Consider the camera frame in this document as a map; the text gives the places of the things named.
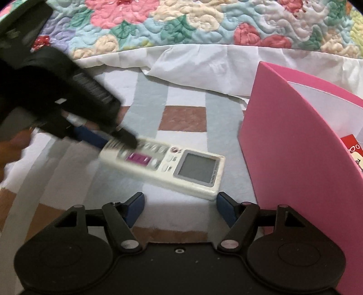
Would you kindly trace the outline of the person's left hand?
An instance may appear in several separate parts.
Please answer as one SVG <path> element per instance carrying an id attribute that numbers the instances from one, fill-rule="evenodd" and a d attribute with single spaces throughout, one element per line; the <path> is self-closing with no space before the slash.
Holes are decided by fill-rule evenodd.
<path id="1" fill-rule="evenodd" d="M 32 140 L 33 128 L 25 129 L 16 134 L 11 140 L 1 141 L 0 148 L 0 181 L 5 178 L 5 167 L 7 164 L 16 162 L 22 157 L 23 150 L 26 149 Z"/>

